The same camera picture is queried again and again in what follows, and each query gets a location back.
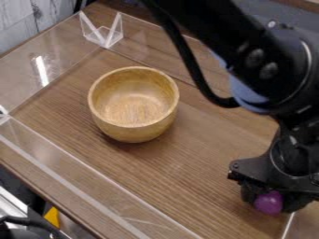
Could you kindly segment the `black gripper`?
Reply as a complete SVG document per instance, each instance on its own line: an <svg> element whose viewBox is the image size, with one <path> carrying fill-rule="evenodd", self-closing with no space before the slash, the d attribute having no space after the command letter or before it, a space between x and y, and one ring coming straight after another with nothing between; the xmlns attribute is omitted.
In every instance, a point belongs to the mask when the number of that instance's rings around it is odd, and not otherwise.
<svg viewBox="0 0 319 239"><path fill-rule="evenodd" d="M253 207L257 196L273 190L284 196L281 213L319 202L319 135L278 133L265 154L230 163L229 178Z"/></svg>

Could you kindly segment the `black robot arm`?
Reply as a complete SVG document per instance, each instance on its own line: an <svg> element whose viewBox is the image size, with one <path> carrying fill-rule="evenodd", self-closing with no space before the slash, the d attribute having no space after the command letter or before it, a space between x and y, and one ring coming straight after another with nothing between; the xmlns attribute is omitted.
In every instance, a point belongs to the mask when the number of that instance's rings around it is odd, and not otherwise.
<svg viewBox="0 0 319 239"><path fill-rule="evenodd" d="M203 96L278 123L258 157L232 162L244 201L268 214L319 202L319 44L282 22L262 24L234 0L142 0L169 34ZM189 30L223 60L233 94L211 90L182 36Z"/></svg>

